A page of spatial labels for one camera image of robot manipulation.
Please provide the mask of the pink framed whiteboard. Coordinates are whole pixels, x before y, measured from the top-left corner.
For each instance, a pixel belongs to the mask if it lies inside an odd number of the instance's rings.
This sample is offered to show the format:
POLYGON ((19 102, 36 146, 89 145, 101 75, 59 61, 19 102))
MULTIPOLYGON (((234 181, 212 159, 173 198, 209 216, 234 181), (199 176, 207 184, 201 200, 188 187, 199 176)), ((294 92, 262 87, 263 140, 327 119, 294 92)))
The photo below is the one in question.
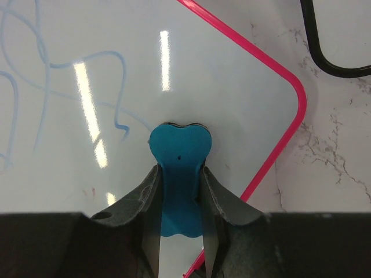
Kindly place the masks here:
MULTIPOLYGON (((194 1, 2 1, 1 276, 125 277, 92 217, 159 165, 156 127, 206 127, 201 170, 246 202, 305 110, 290 71, 194 1)), ((159 267, 198 251, 203 231, 160 233, 159 267)))

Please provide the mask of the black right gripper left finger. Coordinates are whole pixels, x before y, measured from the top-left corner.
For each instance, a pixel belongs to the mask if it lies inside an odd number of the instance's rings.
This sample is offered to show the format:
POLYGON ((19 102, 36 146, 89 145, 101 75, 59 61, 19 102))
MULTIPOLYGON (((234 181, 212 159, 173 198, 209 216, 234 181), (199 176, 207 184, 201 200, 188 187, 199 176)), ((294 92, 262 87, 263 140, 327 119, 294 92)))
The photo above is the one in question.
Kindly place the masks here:
POLYGON ((125 277, 158 277, 162 221, 162 168, 154 166, 141 184, 99 211, 93 220, 113 233, 106 258, 125 277))

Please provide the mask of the blue whiteboard eraser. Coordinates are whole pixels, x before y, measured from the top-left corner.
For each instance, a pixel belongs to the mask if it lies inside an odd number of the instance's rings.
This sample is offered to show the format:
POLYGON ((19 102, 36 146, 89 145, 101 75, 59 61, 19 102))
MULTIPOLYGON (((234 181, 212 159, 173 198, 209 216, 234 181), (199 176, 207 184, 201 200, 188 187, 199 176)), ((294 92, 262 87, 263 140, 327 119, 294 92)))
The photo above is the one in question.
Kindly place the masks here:
POLYGON ((212 147, 209 131, 197 123, 164 123, 151 132, 149 147, 163 176, 161 236, 201 236, 197 198, 200 170, 212 147))

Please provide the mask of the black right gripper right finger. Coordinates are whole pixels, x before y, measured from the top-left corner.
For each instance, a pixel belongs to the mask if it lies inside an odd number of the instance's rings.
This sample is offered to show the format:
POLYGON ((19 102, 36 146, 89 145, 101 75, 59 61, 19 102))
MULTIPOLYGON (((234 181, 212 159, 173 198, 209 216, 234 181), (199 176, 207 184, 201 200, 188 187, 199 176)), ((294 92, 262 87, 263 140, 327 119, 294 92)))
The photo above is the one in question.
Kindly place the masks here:
POLYGON ((267 217, 235 196, 208 167, 200 173, 206 277, 271 277, 267 217))

